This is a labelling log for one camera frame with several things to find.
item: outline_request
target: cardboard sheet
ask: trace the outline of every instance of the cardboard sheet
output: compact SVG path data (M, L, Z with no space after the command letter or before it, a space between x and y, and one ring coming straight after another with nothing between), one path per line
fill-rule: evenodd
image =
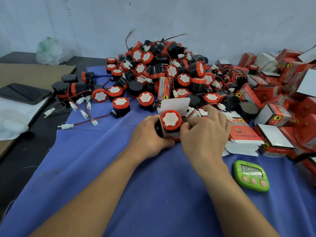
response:
M60 77L72 73L75 66L41 64L5 64L0 63L0 87L11 83L20 83L53 91L51 85L60 81ZM14 140L0 141L0 158L14 143Z

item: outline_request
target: black table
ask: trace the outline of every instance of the black table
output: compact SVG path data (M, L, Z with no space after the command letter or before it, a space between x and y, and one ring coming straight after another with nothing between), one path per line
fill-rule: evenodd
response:
M28 52L12 52L1 57L0 63L38 64L35 53ZM106 65L106 59L75 56L63 64L75 65L77 69L74 74L81 79L81 72L86 71L86 67ZM42 162L49 148L54 145L57 126L67 120L70 108L43 118L43 113L57 102L59 100L56 97L49 100L30 123L29 131L21 134L0 159L0 213L21 193L36 170L36 167L30 166L38 166Z

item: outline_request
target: smartphone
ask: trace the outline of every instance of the smartphone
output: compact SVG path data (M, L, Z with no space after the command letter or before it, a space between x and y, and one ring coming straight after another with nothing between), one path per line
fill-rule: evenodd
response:
M35 105L53 94L50 90L12 83L0 88L0 97Z

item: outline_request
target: green timer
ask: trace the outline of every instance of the green timer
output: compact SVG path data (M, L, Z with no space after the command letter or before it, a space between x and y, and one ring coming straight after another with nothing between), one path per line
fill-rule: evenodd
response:
M234 177L236 182L254 191L266 192L270 184L265 171L258 165L243 160L234 163Z

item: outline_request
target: blue cloth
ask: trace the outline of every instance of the blue cloth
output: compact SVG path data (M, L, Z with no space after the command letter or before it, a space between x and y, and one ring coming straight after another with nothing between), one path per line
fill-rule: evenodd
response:
M108 77L100 77L98 82L107 80ZM93 103L90 113L98 117L111 109L109 101ZM27 236L34 231L113 161L148 114L136 100L131 100L131 111L123 118L109 116L100 119L97 126L86 123L57 131L55 145L13 204L0 236ZM80 112L73 111L67 123L82 121ZM316 190L290 160L247 155L229 155L223 160L230 169L236 160L263 167L270 190L243 190L281 236L316 236ZM136 169L105 236L223 236L205 186L180 143Z

